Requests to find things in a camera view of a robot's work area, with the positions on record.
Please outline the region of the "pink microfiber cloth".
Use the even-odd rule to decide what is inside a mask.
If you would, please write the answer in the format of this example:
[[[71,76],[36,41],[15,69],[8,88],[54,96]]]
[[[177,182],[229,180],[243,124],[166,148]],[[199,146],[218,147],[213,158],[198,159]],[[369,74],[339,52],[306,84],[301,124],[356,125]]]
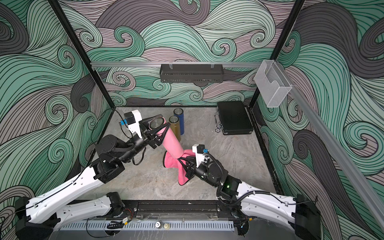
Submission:
[[[180,186],[185,185],[189,179],[185,177],[186,170],[183,168],[182,164],[178,159],[175,159],[167,151],[163,156],[163,166],[167,169],[177,169],[178,170],[178,183]]]

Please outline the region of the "blue thermos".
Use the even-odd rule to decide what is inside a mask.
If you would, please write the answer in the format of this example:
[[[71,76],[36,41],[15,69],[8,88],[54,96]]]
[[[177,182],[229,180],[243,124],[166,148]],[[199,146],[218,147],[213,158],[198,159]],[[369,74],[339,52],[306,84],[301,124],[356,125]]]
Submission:
[[[183,135],[185,133],[184,110],[181,108],[176,108],[174,109],[174,115],[179,118],[180,131],[181,131],[181,135]]]

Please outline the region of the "pink thermos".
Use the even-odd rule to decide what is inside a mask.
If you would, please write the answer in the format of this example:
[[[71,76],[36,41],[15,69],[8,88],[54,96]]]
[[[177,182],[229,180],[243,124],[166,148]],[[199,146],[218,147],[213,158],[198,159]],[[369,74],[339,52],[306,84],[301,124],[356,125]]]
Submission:
[[[158,130],[156,136],[160,138],[162,145],[173,158],[178,159],[184,154],[184,149],[172,131],[171,125],[163,117],[151,120],[149,127],[150,130]]]

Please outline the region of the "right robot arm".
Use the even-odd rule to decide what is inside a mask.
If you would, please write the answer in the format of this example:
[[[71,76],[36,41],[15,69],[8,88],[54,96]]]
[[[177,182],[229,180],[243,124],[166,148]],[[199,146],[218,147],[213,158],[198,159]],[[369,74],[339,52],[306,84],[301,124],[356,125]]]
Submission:
[[[260,190],[230,176],[217,160],[209,159],[199,165],[194,157],[178,161],[186,171],[186,178],[198,177],[216,189],[217,199],[233,211],[241,227],[245,225],[245,220],[261,218],[286,227],[302,240],[322,238],[317,200],[310,200],[301,194],[289,197]]]

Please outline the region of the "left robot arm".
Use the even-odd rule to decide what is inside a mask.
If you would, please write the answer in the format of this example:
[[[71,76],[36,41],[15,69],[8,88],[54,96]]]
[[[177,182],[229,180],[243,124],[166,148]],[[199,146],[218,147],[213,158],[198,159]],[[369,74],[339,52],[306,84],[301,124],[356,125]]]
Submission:
[[[146,146],[156,148],[166,138],[169,123],[156,127],[160,116],[137,123],[141,136],[135,135],[127,142],[108,135],[96,146],[99,158],[62,185],[38,197],[22,197],[16,202],[16,236],[20,240],[45,240],[54,231],[92,217],[118,218],[125,205],[117,192],[108,193],[95,200],[72,204],[84,193],[98,188],[116,178],[128,163]]]

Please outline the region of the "gold thermos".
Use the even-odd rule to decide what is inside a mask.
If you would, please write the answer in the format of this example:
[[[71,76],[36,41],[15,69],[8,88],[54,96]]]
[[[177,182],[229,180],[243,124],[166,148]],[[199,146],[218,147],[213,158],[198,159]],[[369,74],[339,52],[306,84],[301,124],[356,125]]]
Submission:
[[[172,129],[177,140],[181,140],[181,128],[180,128],[180,119],[178,116],[171,116],[169,118],[170,128]]]

